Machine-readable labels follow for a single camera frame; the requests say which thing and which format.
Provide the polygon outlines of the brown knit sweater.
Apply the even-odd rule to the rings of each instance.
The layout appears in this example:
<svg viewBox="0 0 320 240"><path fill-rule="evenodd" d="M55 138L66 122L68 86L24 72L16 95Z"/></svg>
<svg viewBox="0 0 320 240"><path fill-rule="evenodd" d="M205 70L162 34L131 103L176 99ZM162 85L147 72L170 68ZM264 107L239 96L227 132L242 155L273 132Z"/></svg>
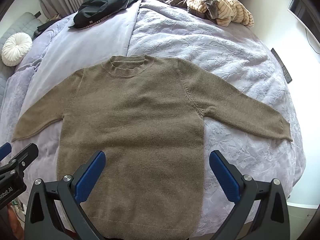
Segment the brown knit sweater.
<svg viewBox="0 0 320 240"><path fill-rule="evenodd" d="M189 61L148 55L77 70L22 114L12 138L61 121L59 178L95 151L106 154L83 205L103 236L187 239L202 210L204 117L291 140L290 124L270 106Z"/></svg>

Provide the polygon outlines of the beige striped clothes pile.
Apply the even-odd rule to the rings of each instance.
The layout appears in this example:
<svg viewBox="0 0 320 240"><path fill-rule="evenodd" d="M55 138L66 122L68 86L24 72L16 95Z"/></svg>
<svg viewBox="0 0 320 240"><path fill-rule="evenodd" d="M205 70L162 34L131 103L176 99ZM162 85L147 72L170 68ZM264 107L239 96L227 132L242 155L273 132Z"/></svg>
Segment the beige striped clothes pile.
<svg viewBox="0 0 320 240"><path fill-rule="evenodd" d="M238 0L157 0L172 7L187 10L188 13L208 19L217 25L228 27L240 23L248 28L254 26L254 18Z"/></svg>

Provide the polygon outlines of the round white pleated cushion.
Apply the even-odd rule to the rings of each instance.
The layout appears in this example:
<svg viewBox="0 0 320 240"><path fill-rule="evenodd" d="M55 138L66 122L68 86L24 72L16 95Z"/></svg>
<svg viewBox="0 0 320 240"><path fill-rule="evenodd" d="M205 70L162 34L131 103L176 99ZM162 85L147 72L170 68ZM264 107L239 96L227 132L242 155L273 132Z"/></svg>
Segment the round white pleated cushion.
<svg viewBox="0 0 320 240"><path fill-rule="evenodd" d="M4 43L1 50L1 59L8 67L18 65L27 55L33 45L27 33L12 34Z"/></svg>

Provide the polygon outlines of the grey quilted headboard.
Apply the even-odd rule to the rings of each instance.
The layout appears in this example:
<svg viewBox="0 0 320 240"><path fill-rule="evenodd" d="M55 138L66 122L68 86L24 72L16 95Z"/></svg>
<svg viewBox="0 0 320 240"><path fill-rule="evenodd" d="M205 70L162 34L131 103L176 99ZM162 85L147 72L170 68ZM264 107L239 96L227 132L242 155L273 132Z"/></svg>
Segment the grey quilted headboard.
<svg viewBox="0 0 320 240"><path fill-rule="evenodd" d="M43 23L36 18L32 13L25 12L22 16L20 16L1 36L1 49L5 44L6 40L15 33L27 33L32 39L35 38L35 31L38 26L41 26ZM0 71L1 71L1 102L4 97L5 85L9 77L14 73L14 67L6 66L1 60L0 63Z"/></svg>

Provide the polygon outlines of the dark green black garment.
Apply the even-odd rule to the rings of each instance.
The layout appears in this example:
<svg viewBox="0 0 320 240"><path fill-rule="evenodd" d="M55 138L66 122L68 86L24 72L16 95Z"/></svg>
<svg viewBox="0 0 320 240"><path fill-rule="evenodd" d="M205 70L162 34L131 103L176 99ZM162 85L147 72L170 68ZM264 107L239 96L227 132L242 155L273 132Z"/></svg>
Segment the dark green black garment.
<svg viewBox="0 0 320 240"><path fill-rule="evenodd" d="M138 0L85 0L73 18L71 29L85 29L125 10Z"/></svg>

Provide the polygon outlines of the lavender bed blanket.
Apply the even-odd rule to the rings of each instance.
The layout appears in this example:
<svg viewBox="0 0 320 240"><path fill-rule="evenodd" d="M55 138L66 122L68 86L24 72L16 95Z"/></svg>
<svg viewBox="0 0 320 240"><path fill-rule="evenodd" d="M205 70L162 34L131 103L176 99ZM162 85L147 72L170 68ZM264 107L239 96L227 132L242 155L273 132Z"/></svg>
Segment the lavender bed blanket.
<svg viewBox="0 0 320 240"><path fill-rule="evenodd" d="M54 23L11 74L1 74L1 143L17 120L48 90L79 70L113 55L179 57L277 110L290 123L293 141L254 137L217 121L204 122L204 152L215 148L241 172L258 180L278 178L289 195L305 169L303 140L283 72L250 29L220 27L155 0L132 7L91 28L71 28L73 16Z"/></svg>

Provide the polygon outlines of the curved monitor on wall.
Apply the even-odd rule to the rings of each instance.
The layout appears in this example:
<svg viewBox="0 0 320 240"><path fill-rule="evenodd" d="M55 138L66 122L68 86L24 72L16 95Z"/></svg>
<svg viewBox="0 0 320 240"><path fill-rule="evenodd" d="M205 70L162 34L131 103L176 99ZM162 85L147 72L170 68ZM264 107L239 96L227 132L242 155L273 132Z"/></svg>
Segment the curved monitor on wall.
<svg viewBox="0 0 320 240"><path fill-rule="evenodd" d="M319 23L312 16L307 6L301 0L291 0L288 10L319 43Z"/></svg>

